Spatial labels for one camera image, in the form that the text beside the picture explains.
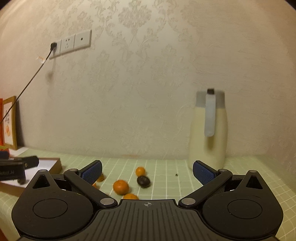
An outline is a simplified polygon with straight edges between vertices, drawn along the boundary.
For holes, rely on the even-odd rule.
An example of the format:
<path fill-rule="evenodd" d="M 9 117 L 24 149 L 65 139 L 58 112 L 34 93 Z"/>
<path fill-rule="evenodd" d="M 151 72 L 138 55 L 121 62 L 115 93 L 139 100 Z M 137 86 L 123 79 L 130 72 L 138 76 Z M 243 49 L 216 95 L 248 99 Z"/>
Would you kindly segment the green checked table mat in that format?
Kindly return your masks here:
<path fill-rule="evenodd" d="M 179 200 L 201 187 L 201 183 L 195 179 L 187 166 L 186 160 L 106 157 L 100 157 L 99 160 L 103 164 L 105 179 L 97 186 L 116 200 L 121 200 L 121 196 L 115 194 L 112 185 L 118 179 L 125 180 L 132 193 L 140 199 Z M 138 177 L 135 174 L 137 167 L 145 168 L 146 176 L 151 181 L 149 187 L 142 188 L 138 185 Z M 225 161 L 224 168 L 240 175 L 246 174 L 248 170 L 260 173 L 284 212 L 277 237 L 280 240 L 295 240 L 295 175 L 289 173 L 277 161 L 263 155 L 229 157 Z"/>

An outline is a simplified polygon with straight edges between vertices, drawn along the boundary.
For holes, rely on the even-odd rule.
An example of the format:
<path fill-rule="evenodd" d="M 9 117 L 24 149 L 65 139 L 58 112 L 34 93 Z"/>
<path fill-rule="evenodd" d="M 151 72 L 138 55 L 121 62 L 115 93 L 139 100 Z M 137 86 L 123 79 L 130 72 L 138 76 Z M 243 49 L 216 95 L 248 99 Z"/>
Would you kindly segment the orange carrot chunk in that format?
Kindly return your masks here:
<path fill-rule="evenodd" d="M 97 182 L 102 182 L 102 181 L 104 181 L 104 179 L 105 179 L 105 176 L 104 176 L 104 174 L 102 173 L 96 181 L 97 181 Z"/>

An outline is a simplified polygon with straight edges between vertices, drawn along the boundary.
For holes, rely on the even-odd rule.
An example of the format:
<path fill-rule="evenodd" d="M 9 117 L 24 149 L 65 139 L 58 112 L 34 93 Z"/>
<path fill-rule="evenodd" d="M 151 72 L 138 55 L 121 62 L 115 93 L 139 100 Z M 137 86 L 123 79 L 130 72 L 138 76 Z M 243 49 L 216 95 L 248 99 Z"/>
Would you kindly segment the cream thermos jug grey lid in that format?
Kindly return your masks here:
<path fill-rule="evenodd" d="M 187 165 L 202 161 L 218 170 L 224 166 L 228 137 L 225 92 L 213 88 L 198 91 L 190 128 Z"/>

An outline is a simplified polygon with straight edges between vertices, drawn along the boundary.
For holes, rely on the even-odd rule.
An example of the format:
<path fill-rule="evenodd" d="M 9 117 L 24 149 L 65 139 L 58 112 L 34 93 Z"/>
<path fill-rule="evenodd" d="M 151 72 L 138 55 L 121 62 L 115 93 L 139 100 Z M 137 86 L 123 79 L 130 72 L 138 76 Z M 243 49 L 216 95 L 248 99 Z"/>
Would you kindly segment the small orange tangerine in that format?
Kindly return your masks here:
<path fill-rule="evenodd" d="M 137 167 L 135 170 L 135 174 L 137 175 L 137 177 L 139 176 L 145 176 L 146 175 L 146 170 L 144 167 Z"/>

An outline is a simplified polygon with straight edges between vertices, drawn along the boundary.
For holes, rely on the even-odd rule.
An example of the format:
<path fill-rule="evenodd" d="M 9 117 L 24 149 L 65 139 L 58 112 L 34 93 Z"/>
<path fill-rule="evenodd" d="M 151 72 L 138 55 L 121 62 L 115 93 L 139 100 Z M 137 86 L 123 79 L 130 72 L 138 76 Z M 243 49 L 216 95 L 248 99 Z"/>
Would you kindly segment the white wall socket panel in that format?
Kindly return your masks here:
<path fill-rule="evenodd" d="M 64 39 L 58 40 L 49 59 L 91 46 L 92 30 L 85 30 Z"/>

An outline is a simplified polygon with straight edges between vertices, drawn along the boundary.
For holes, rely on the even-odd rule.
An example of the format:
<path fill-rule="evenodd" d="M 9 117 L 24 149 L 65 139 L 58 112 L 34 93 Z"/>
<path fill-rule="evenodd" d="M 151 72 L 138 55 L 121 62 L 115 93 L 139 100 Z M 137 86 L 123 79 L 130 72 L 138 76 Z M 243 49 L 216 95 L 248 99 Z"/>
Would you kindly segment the orange tangerine near gripper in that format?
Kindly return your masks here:
<path fill-rule="evenodd" d="M 136 195 L 132 194 L 132 193 L 128 193 L 128 194 L 123 196 L 123 199 L 138 200 L 139 198 Z"/>

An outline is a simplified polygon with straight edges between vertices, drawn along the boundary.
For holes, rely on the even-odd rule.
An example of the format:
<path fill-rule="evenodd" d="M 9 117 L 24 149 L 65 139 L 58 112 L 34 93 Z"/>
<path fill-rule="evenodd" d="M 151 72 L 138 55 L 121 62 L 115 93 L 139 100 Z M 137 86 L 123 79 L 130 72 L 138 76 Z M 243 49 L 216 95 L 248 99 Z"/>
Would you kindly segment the wooden framed picture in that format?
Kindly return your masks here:
<path fill-rule="evenodd" d="M 4 146 L 16 150 L 16 96 L 12 96 L 3 101 L 3 137 Z"/>

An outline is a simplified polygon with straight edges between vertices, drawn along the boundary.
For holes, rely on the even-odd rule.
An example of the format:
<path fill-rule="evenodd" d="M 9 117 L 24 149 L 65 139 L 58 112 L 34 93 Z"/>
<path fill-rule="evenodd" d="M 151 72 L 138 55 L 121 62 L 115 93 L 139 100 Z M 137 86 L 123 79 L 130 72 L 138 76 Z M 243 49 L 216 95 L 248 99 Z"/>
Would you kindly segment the dark purple passion fruit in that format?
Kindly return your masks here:
<path fill-rule="evenodd" d="M 142 188 L 147 188 L 151 185 L 150 179 L 145 175 L 138 176 L 137 183 Z"/>

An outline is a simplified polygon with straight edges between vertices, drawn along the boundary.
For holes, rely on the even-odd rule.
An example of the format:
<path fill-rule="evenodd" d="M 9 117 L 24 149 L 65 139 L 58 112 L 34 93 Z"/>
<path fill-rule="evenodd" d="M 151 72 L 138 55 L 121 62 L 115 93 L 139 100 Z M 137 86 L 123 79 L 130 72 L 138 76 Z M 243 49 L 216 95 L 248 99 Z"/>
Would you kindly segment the white shallow box brown rim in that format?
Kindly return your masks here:
<path fill-rule="evenodd" d="M 59 158 L 41 158 L 37 167 L 25 170 L 26 181 L 24 184 L 20 184 L 17 180 L 1 181 L 1 192 L 19 197 L 37 171 L 41 169 L 46 169 L 50 174 L 59 174 L 62 171 L 62 164 Z"/>

